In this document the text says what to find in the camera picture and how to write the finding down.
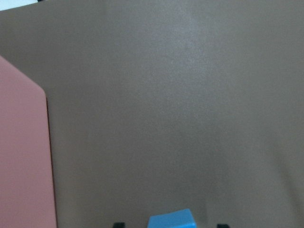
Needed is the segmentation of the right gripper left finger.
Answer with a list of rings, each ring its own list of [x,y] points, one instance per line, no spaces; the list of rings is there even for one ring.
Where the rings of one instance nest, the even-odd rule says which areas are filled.
[[[125,228],[125,223],[124,222],[115,222],[113,224],[113,228]]]

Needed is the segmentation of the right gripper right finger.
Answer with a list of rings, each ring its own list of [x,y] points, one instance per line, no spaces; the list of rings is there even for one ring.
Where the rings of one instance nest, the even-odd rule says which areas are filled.
[[[228,228],[228,224],[217,224],[217,228]]]

